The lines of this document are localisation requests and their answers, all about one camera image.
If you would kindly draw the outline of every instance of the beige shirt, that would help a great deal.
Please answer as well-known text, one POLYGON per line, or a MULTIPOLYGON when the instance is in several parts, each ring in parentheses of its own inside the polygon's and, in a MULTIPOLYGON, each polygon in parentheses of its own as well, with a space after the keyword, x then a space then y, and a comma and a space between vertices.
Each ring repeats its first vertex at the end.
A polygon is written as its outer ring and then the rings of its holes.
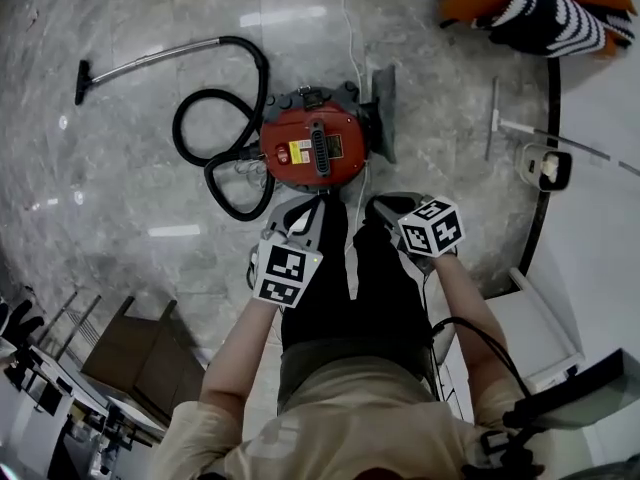
MULTIPOLYGON (((221 409, 198 402, 176 407, 151 478, 217 472, 233 479, 353 480, 372 468, 403 478, 463 478, 460 468, 477 464, 480 436, 502 430, 502 415, 521 396, 515 382, 496 382, 475 407, 474 426, 455 418, 448 404, 432 401, 392 362, 335 361, 309 377, 251 441, 242 442, 241 428, 221 409)), ((528 447, 544 463, 539 444, 528 447)))

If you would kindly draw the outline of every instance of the vacuum cleaner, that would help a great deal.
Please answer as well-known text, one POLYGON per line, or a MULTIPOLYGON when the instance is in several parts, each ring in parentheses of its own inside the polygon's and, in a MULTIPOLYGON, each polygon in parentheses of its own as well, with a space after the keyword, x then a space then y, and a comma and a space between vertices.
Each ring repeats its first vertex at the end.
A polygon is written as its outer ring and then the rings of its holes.
POLYGON ((90 64, 81 60, 76 82, 76 105, 87 91, 125 73, 163 60, 223 45, 245 49, 258 70, 258 95, 251 108, 233 93, 222 89, 197 91, 179 105, 172 133, 176 150, 187 162, 202 167, 207 186, 218 204, 233 218, 251 221, 269 205, 276 180, 307 193, 339 190, 364 168, 371 151, 395 163, 394 104, 395 67, 373 73, 372 99, 359 103, 359 89, 346 81, 336 89, 300 87, 288 94, 268 95, 269 62, 252 42, 235 36, 221 36, 147 55, 92 78, 90 64), (189 108, 204 99, 221 99, 247 117, 247 124, 235 142, 212 158, 195 155, 186 145, 183 124, 189 108), (249 143, 253 133, 260 138, 249 143), (241 160, 261 160, 266 165, 266 182, 255 208, 241 211, 223 194, 214 171, 241 160))

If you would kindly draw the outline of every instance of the metal tube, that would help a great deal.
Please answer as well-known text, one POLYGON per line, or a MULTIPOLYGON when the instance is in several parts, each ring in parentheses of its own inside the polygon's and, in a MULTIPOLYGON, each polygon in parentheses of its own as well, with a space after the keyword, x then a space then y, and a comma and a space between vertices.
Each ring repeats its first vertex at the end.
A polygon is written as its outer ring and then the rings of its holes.
POLYGON ((611 157, 602 151, 598 151, 589 146, 585 146, 584 144, 580 144, 575 140, 567 139, 566 137, 562 137, 560 135, 555 135, 553 133, 545 132, 539 128, 534 128, 533 126, 528 126, 526 124, 520 124, 513 121, 507 121, 506 119, 500 119, 500 126, 504 126, 505 128, 511 128, 512 130, 517 130, 519 132, 528 133, 530 135, 542 135, 543 137, 547 137, 549 139, 557 140, 558 142, 563 142, 564 144, 569 144, 574 148, 582 149, 592 155, 600 157, 604 160, 610 161, 611 157))
POLYGON ((498 92, 500 91, 500 83, 497 76, 493 77, 493 97, 491 107, 491 122, 489 123, 489 136, 487 137, 487 149, 484 152, 484 159, 488 162, 491 156, 491 143, 493 142, 493 133, 498 129, 498 120, 500 111, 498 110, 498 92))
POLYGON ((64 313, 67 309, 69 309, 69 306, 77 296, 78 296, 78 292, 77 291, 73 292, 71 294, 71 297, 69 297, 67 301, 62 305, 62 307, 58 310, 58 312, 54 315, 54 317, 51 319, 51 321, 47 324, 47 326, 42 331, 42 334, 38 338, 38 341, 36 341, 36 347, 39 347, 40 345, 42 345, 42 342, 47 337, 47 334, 49 334, 49 331, 53 328, 54 325, 56 325, 56 322, 60 319, 60 317, 62 316, 62 313, 64 313))
POLYGON ((570 146, 573 146, 574 148, 578 148, 578 149, 582 149, 583 151, 587 151, 588 153, 591 153, 592 155, 600 157, 603 160, 607 160, 607 161, 611 160, 611 157, 609 155, 607 155, 606 153, 603 153, 602 151, 598 151, 597 149, 593 149, 592 147, 585 146, 584 144, 580 144, 579 142, 576 142, 574 140, 567 139, 566 137, 562 137, 560 135, 554 135, 553 133, 548 133, 548 132, 545 132, 543 130, 539 130, 538 128, 534 128, 534 132, 537 133, 538 135, 543 135, 545 137, 548 137, 549 139, 555 139, 558 142, 564 142, 565 144, 569 144, 570 146))
POLYGON ((635 174, 636 176, 640 176, 640 169, 636 169, 632 165, 629 165, 628 163, 623 162, 622 160, 618 162, 618 165, 622 167, 625 171, 628 171, 631 174, 635 174))
POLYGON ((96 298, 93 299, 93 301, 91 302, 91 304, 89 305, 87 310, 82 314, 82 318, 80 318, 80 320, 78 320, 78 323, 71 330, 71 333, 69 334, 69 336, 67 336, 67 339, 65 340, 65 342, 60 347, 60 350, 58 350, 58 352, 56 353, 56 355, 54 357, 54 359, 56 361, 60 361, 60 358, 62 357, 62 354, 64 354, 64 351, 67 349, 67 347, 71 343, 71 340, 73 340, 73 337, 78 332, 78 329, 80 329, 80 326, 85 322, 85 320, 89 317, 91 312, 96 308, 96 306, 98 305, 98 303, 101 300, 102 300, 102 296, 96 295, 96 298))
POLYGON ((123 75, 124 73, 128 73, 129 71, 133 71, 134 69, 138 69, 142 66, 147 66, 149 64, 160 62, 161 60, 170 59, 173 57, 179 57, 180 55, 184 55, 185 53, 189 53, 194 50, 201 50, 209 48, 211 46, 217 46, 219 44, 220 38, 213 37, 211 39, 204 39, 203 41, 198 41, 196 43, 183 44, 182 46, 176 46, 175 48, 163 50, 158 53, 145 55, 143 57, 137 58, 134 61, 128 62, 127 64, 114 68, 111 71, 107 71, 102 75, 98 75, 97 77, 92 78, 91 85, 106 82, 107 80, 111 80, 112 78, 116 78, 120 75, 123 75))

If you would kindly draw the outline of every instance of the furniture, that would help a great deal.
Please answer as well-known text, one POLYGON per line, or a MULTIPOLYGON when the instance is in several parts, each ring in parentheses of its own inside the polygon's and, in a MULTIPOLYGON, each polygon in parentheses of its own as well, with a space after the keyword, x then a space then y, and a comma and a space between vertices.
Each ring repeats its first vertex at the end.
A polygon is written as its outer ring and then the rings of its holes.
POLYGON ((522 273, 512 268, 509 274, 520 291, 489 299, 487 304, 502 326, 520 375, 543 387, 584 357, 522 273))
POLYGON ((126 316, 134 300, 127 297, 81 373, 104 396, 166 427, 178 404, 198 399, 204 368, 176 339, 170 319, 175 300, 157 321, 126 316))

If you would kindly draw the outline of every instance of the black hose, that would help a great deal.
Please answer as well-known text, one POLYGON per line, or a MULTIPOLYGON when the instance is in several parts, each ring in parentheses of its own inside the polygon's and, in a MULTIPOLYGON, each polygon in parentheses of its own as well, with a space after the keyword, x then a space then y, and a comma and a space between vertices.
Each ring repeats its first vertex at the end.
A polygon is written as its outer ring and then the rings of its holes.
POLYGON ((231 215, 234 219, 246 222, 257 219, 269 205, 275 188, 275 179, 273 175, 267 170, 267 181, 264 187, 262 198, 258 202, 258 205, 249 212, 241 212, 240 210, 233 207, 229 200, 222 193, 222 190, 220 190, 220 187, 218 187, 218 185, 216 184, 215 178, 213 176, 213 170, 216 167, 227 162, 234 162, 241 159, 257 159, 259 157, 259 147, 256 147, 255 144, 246 146, 246 143, 251 138, 251 135, 254 132, 258 134, 260 133, 260 126, 262 125, 262 112, 267 101, 267 89, 269 83, 269 61, 256 45, 254 45, 251 41, 243 39, 242 37, 222 36, 220 37, 220 44, 232 44, 240 46, 241 48, 247 50, 253 57, 256 68, 258 69, 258 97, 256 98, 256 105, 252 109, 243 100, 238 98, 238 96, 222 89, 203 89, 201 91, 196 91, 193 94, 187 96, 178 107, 178 110, 176 110, 172 127, 173 143, 175 144, 180 156, 187 162, 193 165, 197 165, 198 167, 204 167, 204 176, 207 181, 209 191, 218 202, 218 204, 222 207, 222 209, 229 215, 231 215), (220 99, 230 103, 238 110, 240 110, 240 112, 242 112, 247 117, 248 121, 247 125, 240 133, 240 136, 229 147, 229 149, 223 151, 222 153, 218 153, 213 158, 202 158, 194 155, 187 148, 184 136, 182 134, 182 122, 184 121, 185 114, 187 113, 187 110, 189 110, 189 107, 191 107, 191 105, 193 105, 196 101, 209 98, 220 99))

